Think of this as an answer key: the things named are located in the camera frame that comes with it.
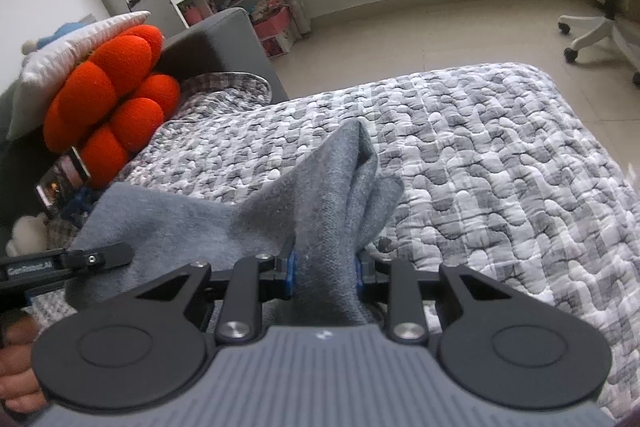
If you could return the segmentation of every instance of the tiled floor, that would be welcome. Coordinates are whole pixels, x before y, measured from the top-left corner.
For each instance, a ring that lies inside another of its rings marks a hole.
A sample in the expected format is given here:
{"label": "tiled floor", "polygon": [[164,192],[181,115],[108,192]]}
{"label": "tiled floor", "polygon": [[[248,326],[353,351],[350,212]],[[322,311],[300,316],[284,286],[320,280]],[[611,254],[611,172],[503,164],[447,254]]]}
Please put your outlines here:
{"label": "tiled floor", "polygon": [[274,60],[289,96],[399,74],[481,62],[526,62],[549,73],[566,101],[623,169],[640,165],[640,89],[608,43],[580,51],[558,31],[563,13],[600,14],[585,1],[495,0],[417,8],[316,30]]}

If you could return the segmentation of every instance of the chair base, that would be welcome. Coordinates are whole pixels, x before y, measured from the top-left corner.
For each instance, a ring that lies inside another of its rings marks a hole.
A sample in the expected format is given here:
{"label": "chair base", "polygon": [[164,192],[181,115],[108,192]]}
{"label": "chair base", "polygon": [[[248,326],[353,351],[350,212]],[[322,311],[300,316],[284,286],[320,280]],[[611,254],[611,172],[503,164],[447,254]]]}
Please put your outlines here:
{"label": "chair base", "polygon": [[[578,51],[582,48],[593,46],[596,42],[611,37],[627,60],[633,64],[636,70],[640,71],[640,35],[606,17],[562,15],[558,19],[558,27],[565,35],[571,31],[572,26],[586,26],[589,31],[575,39],[571,46],[564,50],[564,58],[569,64],[575,62],[578,57]],[[640,87],[640,73],[634,75],[634,84]]]}

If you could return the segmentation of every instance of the orange pillow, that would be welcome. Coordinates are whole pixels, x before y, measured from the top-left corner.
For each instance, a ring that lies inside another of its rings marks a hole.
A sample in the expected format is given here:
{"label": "orange pillow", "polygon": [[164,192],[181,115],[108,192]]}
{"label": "orange pillow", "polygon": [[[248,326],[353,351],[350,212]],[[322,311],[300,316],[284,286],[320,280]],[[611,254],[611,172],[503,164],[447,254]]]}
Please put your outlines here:
{"label": "orange pillow", "polygon": [[149,75],[162,40],[154,26],[122,32],[72,71],[49,106],[43,129],[47,148],[63,153],[81,146],[93,188],[105,188],[178,105],[178,82],[165,74]]}
{"label": "orange pillow", "polygon": [[133,92],[132,98],[150,98],[162,107],[164,119],[174,114],[180,100],[180,84],[168,74],[152,74]]}
{"label": "orange pillow", "polygon": [[142,151],[156,129],[162,125],[162,108],[148,98],[127,100],[111,117],[111,130],[124,148],[132,153]]}

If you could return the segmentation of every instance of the bed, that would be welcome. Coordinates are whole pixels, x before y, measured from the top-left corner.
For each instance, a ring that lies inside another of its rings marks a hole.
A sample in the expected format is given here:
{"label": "bed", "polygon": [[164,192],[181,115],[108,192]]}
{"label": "bed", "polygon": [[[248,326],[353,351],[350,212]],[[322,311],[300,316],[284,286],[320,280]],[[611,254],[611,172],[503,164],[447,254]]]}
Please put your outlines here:
{"label": "bed", "polygon": [[[405,184],[381,233],[392,254],[425,270],[466,263],[591,323],[613,353],[601,407],[621,417],[640,403],[640,205],[546,73],[480,64],[270,99],[252,74],[185,81],[175,117],[118,179],[238,203],[359,118]],[[55,246],[72,236],[50,226]],[[71,312],[60,293],[34,309],[45,324]]]}

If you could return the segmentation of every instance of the chair wheel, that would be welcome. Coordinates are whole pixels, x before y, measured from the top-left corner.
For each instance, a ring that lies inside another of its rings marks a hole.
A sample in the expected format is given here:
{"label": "chair wheel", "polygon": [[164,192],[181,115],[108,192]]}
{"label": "chair wheel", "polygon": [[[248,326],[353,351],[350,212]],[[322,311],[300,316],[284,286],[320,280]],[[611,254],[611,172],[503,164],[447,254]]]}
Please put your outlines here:
{"label": "chair wheel", "polygon": [[567,48],[564,50],[564,59],[569,64],[573,64],[576,58],[578,58],[578,52],[576,50],[572,50],[571,48]]}

